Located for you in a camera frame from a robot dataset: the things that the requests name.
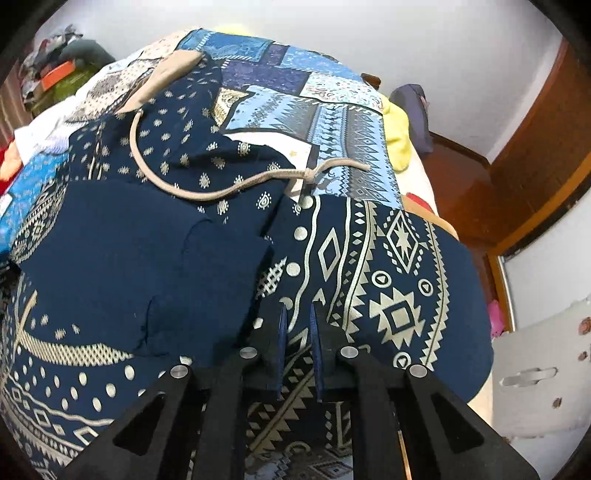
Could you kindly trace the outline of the orange box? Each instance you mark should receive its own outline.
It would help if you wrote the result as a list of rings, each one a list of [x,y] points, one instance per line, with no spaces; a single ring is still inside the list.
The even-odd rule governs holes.
[[[67,76],[71,75],[76,70],[76,64],[74,60],[68,60],[52,70],[48,71],[41,78],[41,87],[43,91],[48,91],[59,81],[63,80]]]

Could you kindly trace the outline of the yellow plush blanket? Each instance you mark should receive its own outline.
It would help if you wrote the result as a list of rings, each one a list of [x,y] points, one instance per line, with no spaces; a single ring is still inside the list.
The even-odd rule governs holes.
[[[396,173],[404,172],[412,159],[409,117],[398,105],[382,95],[385,140],[391,165]]]

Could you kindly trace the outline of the white sheet on bed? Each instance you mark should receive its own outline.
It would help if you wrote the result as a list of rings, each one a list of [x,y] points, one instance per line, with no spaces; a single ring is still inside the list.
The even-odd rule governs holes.
[[[24,165],[38,154],[59,155],[68,150],[70,135],[85,125],[84,121],[72,120],[78,106],[74,96],[68,97],[14,132],[14,143]]]

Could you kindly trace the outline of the blue patchwork bedspread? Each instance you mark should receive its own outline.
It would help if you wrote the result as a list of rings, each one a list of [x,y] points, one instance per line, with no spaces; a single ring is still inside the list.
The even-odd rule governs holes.
[[[96,119],[119,109],[177,49],[202,52],[221,74],[209,113],[228,137],[270,146],[295,166],[335,157],[367,163],[367,173],[329,170],[312,190],[401,206],[398,173],[386,147],[382,95],[332,57],[269,39],[198,29],[164,37],[110,63],[72,95],[79,101],[72,120],[85,125],[69,139],[81,138]],[[23,164],[1,198],[3,251],[66,157],[67,151],[41,153]]]

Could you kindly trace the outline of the green storage box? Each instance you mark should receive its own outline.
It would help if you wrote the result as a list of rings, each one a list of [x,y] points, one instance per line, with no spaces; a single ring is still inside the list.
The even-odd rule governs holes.
[[[48,90],[39,84],[24,102],[26,110],[33,117],[37,117],[51,106],[74,95],[97,71],[98,69],[95,67],[76,70]]]

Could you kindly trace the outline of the red plush toy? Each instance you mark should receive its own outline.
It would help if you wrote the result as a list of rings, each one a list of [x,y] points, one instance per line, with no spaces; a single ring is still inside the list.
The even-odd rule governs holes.
[[[22,160],[16,146],[12,141],[9,146],[1,150],[0,161],[0,194],[3,195],[9,188],[14,178],[22,169]]]

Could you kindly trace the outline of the navy patterned hoodie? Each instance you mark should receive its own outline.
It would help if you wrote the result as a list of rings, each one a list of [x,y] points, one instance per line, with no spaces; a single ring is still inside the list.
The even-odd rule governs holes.
[[[317,175],[218,131],[218,64],[182,50],[165,64],[173,80],[152,74],[138,107],[71,135],[10,251],[1,416],[35,472],[56,478],[171,366],[217,366],[280,320],[283,388],[246,425],[257,459],[351,443],[349,409],[312,398],[311,319],[473,400],[493,349],[466,247],[362,194],[291,199]]]

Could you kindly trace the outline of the brown wooden door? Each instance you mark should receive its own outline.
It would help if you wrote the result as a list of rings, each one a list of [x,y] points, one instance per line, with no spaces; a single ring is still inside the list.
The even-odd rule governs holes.
[[[442,218],[477,255],[530,235],[590,172],[590,68],[563,41],[516,132],[492,163],[445,137],[425,161]]]

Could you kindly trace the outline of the clutter pile of clothes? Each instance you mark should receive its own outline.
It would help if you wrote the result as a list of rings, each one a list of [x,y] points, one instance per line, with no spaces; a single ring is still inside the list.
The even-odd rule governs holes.
[[[44,92],[42,79],[67,62],[100,69],[114,62],[114,57],[95,40],[85,38],[73,25],[45,38],[30,48],[20,60],[18,78],[24,100],[34,98],[35,91]]]

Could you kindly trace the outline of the purple grey backpack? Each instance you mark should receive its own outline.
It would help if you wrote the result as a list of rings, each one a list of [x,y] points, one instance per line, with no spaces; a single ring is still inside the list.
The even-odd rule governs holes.
[[[406,112],[411,142],[419,157],[424,160],[434,151],[429,128],[428,101],[424,89],[419,84],[405,84],[394,89],[389,99]]]

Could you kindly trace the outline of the beige fleece blanket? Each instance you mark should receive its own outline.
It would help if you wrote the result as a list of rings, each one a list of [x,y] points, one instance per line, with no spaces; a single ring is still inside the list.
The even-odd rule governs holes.
[[[406,211],[420,216],[424,220],[427,220],[435,225],[438,225],[454,238],[459,240],[459,235],[456,229],[449,222],[439,217],[432,210],[431,206],[421,197],[412,193],[408,193],[402,197],[402,203]]]

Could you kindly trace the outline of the white plastic board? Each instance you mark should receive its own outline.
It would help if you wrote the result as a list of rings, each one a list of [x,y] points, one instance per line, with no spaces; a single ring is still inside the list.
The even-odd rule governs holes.
[[[493,427],[535,438],[590,424],[590,299],[493,341]]]

